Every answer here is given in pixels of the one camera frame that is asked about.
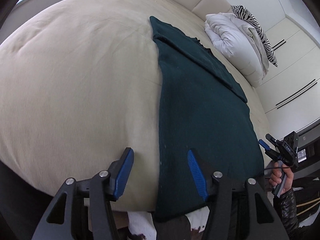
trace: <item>green blanket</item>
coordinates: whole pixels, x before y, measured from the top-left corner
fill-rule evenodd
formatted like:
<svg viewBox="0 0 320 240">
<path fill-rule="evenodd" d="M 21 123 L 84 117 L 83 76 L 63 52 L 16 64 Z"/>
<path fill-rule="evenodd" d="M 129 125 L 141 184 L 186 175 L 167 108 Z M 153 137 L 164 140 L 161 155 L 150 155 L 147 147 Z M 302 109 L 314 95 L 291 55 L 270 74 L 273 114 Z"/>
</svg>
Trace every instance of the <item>green blanket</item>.
<svg viewBox="0 0 320 240">
<path fill-rule="evenodd" d="M 247 98 L 225 66 L 197 38 L 153 16 L 150 22 L 163 76 L 155 217 L 166 220 L 205 206 L 188 167 L 190 148 L 243 182 L 264 166 Z"/>
</svg>

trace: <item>zebra print fabric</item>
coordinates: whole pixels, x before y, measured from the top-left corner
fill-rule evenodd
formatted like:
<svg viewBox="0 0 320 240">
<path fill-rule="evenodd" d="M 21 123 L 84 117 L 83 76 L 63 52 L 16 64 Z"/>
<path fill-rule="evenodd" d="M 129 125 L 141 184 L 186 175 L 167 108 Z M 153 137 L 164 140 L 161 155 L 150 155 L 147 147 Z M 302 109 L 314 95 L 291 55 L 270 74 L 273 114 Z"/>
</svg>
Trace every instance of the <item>zebra print fabric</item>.
<svg viewBox="0 0 320 240">
<path fill-rule="evenodd" d="M 243 5 L 237 5 L 237 6 L 231 5 L 231 9 L 233 13 L 236 15 L 236 17 L 250 23 L 256 29 L 262 41 L 263 47 L 266 51 L 268 60 L 277 67 L 278 66 L 277 59 L 270 45 L 270 42 L 268 41 L 265 33 L 263 32 L 260 24 L 255 19 L 255 17 Z"/>
</svg>

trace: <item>bed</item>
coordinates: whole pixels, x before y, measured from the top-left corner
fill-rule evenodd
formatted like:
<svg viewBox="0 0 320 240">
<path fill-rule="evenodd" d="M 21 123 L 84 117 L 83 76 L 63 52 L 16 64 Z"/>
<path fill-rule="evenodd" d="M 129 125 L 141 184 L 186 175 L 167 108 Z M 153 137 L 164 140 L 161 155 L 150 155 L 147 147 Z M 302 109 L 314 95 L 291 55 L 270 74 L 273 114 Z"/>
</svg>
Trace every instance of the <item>bed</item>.
<svg viewBox="0 0 320 240">
<path fill-rule="evenodd" d="M 226 0 L 63 0 L 40 12 L 0 45 L 0 160 L 54 195 L 66 178 L 92 177 L 129 146 L 135 163 L 113 208 L 154 210 L 162 81 L 151 15 L 212 50 L 241 85 L 264 138 L 268 120 L 255 89 L 204 32 L 206 14 L 229 10 Z"/>
</svg>

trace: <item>leather sleeve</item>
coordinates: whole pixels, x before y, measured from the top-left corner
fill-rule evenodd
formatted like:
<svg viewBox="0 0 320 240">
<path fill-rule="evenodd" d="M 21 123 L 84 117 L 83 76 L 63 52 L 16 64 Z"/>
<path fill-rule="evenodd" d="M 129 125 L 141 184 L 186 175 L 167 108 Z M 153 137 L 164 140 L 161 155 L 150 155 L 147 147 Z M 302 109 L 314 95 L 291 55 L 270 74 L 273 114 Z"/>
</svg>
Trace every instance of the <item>leather sleeve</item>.
<svg viewBox="0 0 320 240">
<path fill-rule="evenodd" d="M 289 238 L 296 239 L 297 232 L 299 231 L 299 223 L 293 189 L 291 188 L 286 193 L 283 193 L 280 198 L 274 197 L 273 207 L 278 213 Z"/>
</svg>

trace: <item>person's hand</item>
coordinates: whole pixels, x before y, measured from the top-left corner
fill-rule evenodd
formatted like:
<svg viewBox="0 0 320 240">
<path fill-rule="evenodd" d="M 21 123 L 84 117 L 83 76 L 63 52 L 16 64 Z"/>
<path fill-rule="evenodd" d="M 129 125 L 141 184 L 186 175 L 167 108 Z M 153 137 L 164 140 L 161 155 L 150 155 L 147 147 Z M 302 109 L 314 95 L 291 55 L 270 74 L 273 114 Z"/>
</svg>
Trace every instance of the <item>person's hand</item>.
<svg viewBox="0 0 320 240">
<path fill-rule="evenodd" d="M 292 187 L 292 182 L 293 182 L 293 172 L 290 168 L 287 169 L 283 169 L 284 173 L 287 174 L 287 180 L 284 183 L 284 187 L 280 193 L 280 195 L 282 195 L 283 193 L 287 192 L 288 190 L 291 189 Z M 272 174 L 271 174 L 271 178 L 269 179 L 269 183 L 275 187 L 277 186 L 279 183 L 281 183 L 281 169 L 273 169 L 272 170 Z"/>
</svg>

